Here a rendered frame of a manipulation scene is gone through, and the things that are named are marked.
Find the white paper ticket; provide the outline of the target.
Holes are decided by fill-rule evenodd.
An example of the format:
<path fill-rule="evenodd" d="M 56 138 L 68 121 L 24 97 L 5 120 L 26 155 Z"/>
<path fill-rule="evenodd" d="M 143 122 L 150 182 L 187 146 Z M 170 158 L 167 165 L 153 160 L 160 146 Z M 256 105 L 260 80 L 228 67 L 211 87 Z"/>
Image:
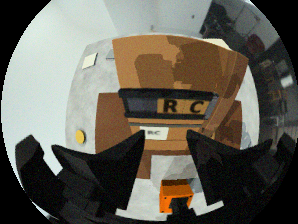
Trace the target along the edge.
<path fill-rule="evenodd" d="M 145 129 L 145 140 L 166 140 L 168 139 L 169 127 L 142 127 Z"/>

